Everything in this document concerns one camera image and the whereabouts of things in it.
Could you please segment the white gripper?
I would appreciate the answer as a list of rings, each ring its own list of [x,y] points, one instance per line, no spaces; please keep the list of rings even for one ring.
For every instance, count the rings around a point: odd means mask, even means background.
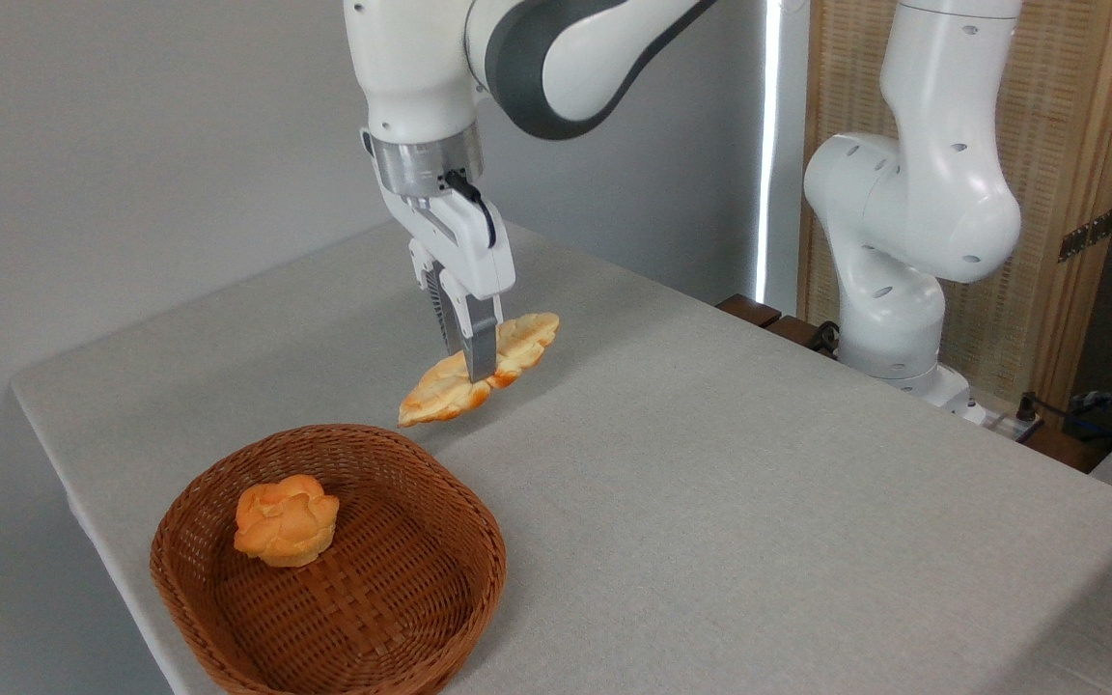
[[[469,383],[497,371],[499,295],[515,282],[506,224],[493,203],[451,192],[415,199],[383,189],[393,216],[414,240],[407,245],[416,280],[428,292],[447,353],[461,353]],[[441,272],[444,268],[451,272]]]

